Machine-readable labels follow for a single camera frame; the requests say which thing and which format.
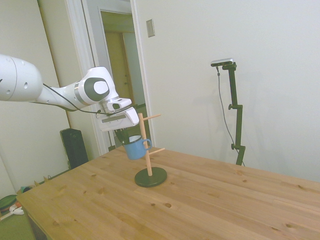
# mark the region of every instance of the green mat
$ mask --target green mat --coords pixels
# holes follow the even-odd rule
[[[27,216],[12,215],[0,221],[0,240],[34,240]]]

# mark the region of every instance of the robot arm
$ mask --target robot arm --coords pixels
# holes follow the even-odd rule
[[[64,87],[49,87],[31,63],[0,54],[0,101],[33,102],[54,105],[67,111],[101,105],[97,119],[102,131],[133,127],[139,123],[130,99],[120,98],[105,67],[93,67],[78,82]]]

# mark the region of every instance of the wooden tabletop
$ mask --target wooden tabletop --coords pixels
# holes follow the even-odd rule
[[[320,240],[318,182],[164,150],[143,188],[145,164],[120,147],[18,200],[53,240]]]

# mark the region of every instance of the black speaker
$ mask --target black speaker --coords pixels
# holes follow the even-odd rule
[[[88,155],[85,148],[81,131],[68,128],[60,131],[64,149],[69,159],[71,169],[79,167],[88,162]]]

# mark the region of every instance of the wooden peg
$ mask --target wooden peg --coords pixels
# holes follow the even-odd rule
[[[165,150],[165,148],[161,148],[161,149],[159,149],[159,150],[156,150],[156,151],[153,151],[153,152],[149,152],[149,155],[151,155],[151,154],[156,154],[156,153],[161,152],[161,151],[163,151],[163,150]]]
[[[147,116],[147,117],[143,118],[143,121],[148,120],[148,119],[153,119],[153,118],[156,118],[156,117],[159,117],[159,116],[161,116],[161,114],[157,114],[157,115],[153,115],[153,116]]]

